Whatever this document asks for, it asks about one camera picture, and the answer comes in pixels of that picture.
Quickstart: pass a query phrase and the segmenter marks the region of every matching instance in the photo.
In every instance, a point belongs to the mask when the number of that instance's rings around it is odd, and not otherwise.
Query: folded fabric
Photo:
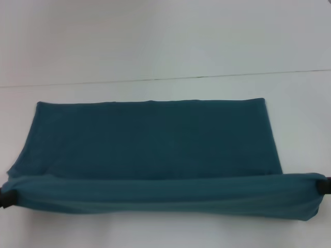
[[[190,211],[308,220],[320,174],[283,175],[264,99],[39,102],[2,192],[63,213]]]

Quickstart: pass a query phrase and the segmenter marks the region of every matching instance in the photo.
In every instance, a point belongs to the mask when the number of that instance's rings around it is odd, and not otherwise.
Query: teal cloth
[[[320,174],[283,175],[264,99],[39,102],[3,192],[64,213],[192,211],[308,220]]]

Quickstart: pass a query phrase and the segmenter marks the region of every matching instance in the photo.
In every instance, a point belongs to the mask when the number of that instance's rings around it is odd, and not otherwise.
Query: white surface
[[[264,97],[285,173],[331,175],[331,72],[0,89],[0,175],[25,142],[37,101],[78,103]],[[0,210],[1,248],[325,248],[331,198],[308,222],[204,214],[72,216]]]
[[[331,69],[327,0],[0,0],[0,86]]]

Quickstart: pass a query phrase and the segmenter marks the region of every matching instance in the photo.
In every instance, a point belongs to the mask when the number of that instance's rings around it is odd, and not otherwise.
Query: black clip
[[[327,180],[317,181],[316,187],[321,195],[331,194],[331,177],[328,177]]]
[[[5,193],[1,192],[0,188],[0,207],[8,208],[10,206],[17,204],[17,191],[16,190],[10,190]]]

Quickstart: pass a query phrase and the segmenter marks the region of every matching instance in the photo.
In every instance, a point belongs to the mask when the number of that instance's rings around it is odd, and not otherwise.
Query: white backdrop
[[[331,72],[0,88],[0,183],[37,101],[78,103],[264,97],[285,173],[331,175]],[[184,213],[62,215],[0,210],[1,248],[325,248],[331,197],[308,222]]]
[[[0,86],[331,69],[328,0],[0,0]]]

